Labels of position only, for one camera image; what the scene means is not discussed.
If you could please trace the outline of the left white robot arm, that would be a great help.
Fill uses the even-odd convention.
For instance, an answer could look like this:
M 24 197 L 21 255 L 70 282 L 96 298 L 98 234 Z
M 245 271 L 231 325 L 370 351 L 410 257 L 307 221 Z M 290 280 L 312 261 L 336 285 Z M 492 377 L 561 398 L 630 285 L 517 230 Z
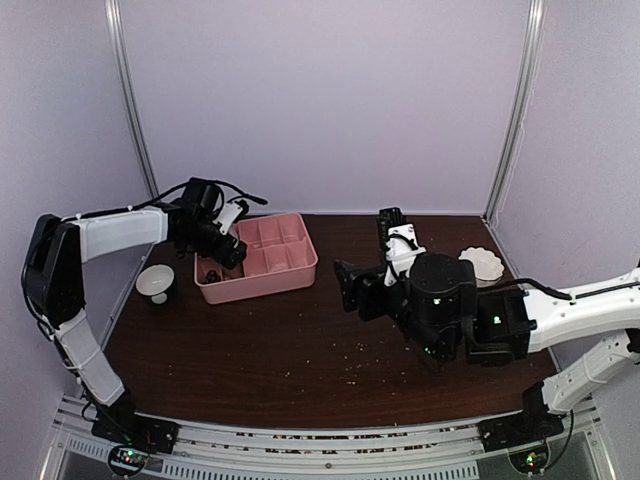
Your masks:
M 246 243 L 232 228 L 253 203 L 266 201 L 223 180 L 191 177 L 140 203 L 69 216 L 43 213 L 27 247 L 20 288 L 43 335 L 102 410 L 106 429 L 123 444 L 144 433 L 122 377 L 107 359 L 89 318 L 87 274 L 92 264 L 129 250 L 170 243 L 226 269 L 244 261 Z

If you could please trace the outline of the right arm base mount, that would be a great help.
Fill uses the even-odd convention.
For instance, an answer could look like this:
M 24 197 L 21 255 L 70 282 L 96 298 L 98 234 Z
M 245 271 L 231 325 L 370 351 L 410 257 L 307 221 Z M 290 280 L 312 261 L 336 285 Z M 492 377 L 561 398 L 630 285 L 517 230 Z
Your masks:
M 551 466 L 548 440 L 564 432 L 564 423 L 562 416 L 528 416 L 519 412 L 483 420 L 477 428 L 486 453 L 506 450 L 516 472 L 533 476 Z

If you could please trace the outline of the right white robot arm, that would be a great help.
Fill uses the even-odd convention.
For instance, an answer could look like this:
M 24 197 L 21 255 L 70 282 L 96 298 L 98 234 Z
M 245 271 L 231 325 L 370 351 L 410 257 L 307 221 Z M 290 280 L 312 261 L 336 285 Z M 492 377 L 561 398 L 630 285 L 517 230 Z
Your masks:
M 551 415 L 568 413 L 588 394 L 639 360 L 639 271 L 554 290 L 522 278 L 478 287 L 468 260 L 419 253 L 408 264 L 360 268 L 337 260 L 343 308 L 364 321 L 390 317 L 405 339 L 443 365 L 465 349 L 470 364 L 504 366 L 556 344 L 599 335 L 560 373 L 529 388 L 513 419 L 519 440 L 535 440 Z

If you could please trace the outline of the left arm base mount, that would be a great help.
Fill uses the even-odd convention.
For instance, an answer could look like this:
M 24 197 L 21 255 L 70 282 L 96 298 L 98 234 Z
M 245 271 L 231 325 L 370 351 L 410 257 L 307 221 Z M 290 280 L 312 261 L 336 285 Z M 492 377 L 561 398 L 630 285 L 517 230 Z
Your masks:
M 140 474 L 153 455 L 171 454 L 178 432 L 179 425 L 175 422 L 145 416 L 137 418 L 132 431 L 105 418 L 96 419 L 91 428 L 93 436 L 114 443 L 107 453 L 107 466 L 123 478 Z

